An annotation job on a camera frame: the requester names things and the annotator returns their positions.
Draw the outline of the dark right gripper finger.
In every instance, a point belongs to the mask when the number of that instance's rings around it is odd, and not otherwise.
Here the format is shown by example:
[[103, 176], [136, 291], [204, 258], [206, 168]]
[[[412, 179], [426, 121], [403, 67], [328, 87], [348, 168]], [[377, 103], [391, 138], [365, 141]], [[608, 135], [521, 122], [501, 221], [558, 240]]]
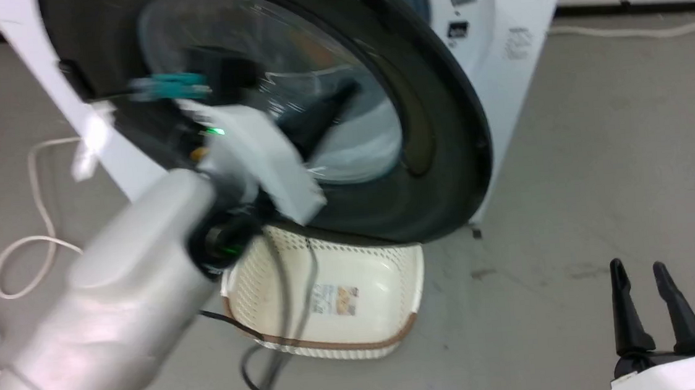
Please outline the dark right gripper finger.
[[664, 300], [672, 321], [674, 353], [695, 355], [695, 312], [672, 279], [665, 263], [654, 262], [653, 273], [656, 289]]
[[655, 350], [655, 342], [645, 332], [631, 298], [631, 283], [623, 262], [614, 258], [609, 263], [612, 292], [616, 354], [627, 357]]

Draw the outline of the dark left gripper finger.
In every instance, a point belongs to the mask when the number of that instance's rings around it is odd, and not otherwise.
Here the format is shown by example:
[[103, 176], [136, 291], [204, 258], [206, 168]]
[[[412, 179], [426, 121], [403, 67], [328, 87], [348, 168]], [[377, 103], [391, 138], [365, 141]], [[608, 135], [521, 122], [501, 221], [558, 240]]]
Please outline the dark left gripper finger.
[[200, 74], [210, 90], [202, 100], [206, 105], [241, 103], [264, 75], [260, 63], [224, 47], [188, 48], [187, 63], [188, 71]]
[[341, 82], [335, 91], [315, 99], [303, 111], [293, 111], [279, 116], [279, 129], [302, 159], [313, 158], [336, 120], [343, 116], [359, 90], [358, 82], [347, 80]]

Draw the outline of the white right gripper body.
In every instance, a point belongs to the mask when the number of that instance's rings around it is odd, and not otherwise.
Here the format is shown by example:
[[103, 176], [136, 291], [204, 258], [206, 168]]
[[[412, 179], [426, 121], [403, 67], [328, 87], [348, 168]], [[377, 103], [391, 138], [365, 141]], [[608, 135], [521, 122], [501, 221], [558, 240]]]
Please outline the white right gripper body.
[[615, 370], [610, 390], [695, 390], [695, 355], [629, 353]]

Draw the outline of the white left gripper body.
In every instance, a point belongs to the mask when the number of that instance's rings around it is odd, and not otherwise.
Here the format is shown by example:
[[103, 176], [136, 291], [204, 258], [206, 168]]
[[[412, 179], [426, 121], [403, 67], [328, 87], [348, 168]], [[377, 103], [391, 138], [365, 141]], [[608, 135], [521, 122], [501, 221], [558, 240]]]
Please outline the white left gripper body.
[[325, 206], [317, 180], [269, 114], [243, 104], [181, 101], [179, 108], [205, 128], [208, 151], [198, 169], [236, 190], [241, 203], [264, 190], [282, 217], [300, 226]]

